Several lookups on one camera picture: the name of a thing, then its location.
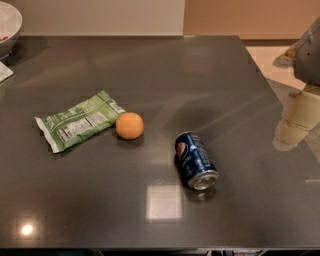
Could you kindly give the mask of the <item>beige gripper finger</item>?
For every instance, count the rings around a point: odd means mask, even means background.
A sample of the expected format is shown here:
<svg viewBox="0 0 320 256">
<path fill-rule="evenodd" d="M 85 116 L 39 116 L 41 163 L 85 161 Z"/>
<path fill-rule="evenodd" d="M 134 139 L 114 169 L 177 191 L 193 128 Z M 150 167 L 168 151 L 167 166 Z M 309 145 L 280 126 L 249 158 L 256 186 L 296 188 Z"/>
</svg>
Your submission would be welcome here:
<svg viewBox="0 0 320 256">
<path fill-rule="evenodd" d="M 283 100 L 281 120 L 273 146 L 279 151 L 295 148 L 320 123 L 320 87 L 307 85 L 289 91 Z"/>
</svg>

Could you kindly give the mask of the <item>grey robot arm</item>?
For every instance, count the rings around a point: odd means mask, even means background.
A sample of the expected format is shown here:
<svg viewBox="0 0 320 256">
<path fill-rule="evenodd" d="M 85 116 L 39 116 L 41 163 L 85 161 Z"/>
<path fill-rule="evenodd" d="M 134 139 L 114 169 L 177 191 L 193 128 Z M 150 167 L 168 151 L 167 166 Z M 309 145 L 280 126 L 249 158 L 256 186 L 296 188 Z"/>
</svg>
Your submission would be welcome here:
<svg viewBox="0 0 320 256">
<path fill-rule="evenodd" d="M 285 98 L 273 146 L 279 151 L 296 147 L 320 123 L 320 17 L 295 45 L 293 73 L 303 90 Z"/>
</svg>

